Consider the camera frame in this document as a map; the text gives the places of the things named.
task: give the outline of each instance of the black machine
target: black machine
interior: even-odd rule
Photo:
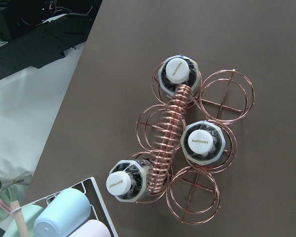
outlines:
[[[102,0],[0,0],[0,80],[85,42]],[[47,21],[52,17],[59,18]]]

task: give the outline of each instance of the metal jigger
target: metal jigger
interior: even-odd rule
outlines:
[[[14,179],[3,178],[0,177],[0,192],[5,190],[7,187],[12,184],[21,184],[21,185],[29,185],[32,179],[32,175],[30,172],[24,172],[23,174],[17,176]]]

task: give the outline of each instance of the copper coil spring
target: copper coil spring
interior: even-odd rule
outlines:
[[[182,135],[181,123],[190,100],[191,88],[187,85],[177,87],[174,95],[162,113],[158,134],[151,152],[147,189],[152,193],[162,191],[164,181],[170,169],[176,147]]]

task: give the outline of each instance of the plastic bottle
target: plastic bottle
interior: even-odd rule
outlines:
[[[221,128],[208,121],[188,125],[181,137],[185,157],[199,165],[218,161],[225,145]]]
[[[167,58],[158,71],[160,88],[170,97],[178,85],[191,87],[196,93],[200,84],[200,73],[197,63],[184,55]]]
[[[145,159],[120,160],[107,178],[108,192],[124,202],[136,202],[149,194],[146,183],[150,165]]]

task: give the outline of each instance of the gray table surface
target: gray table surface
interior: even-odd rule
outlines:
[[[179,53],[203,78],[236,68],[256,92],[256,105],[231,126],[237,159],[214,175],[221,208],[199,226],[181,224],[164,198],[121,203],[105,188],[111,167],[143,150],[134,128],[158,104],[151,74]],[[202,119],[195,114],[190,121]],[[296,236],[296,0],[104,1],[26,201],[90,176],[121,237]]]

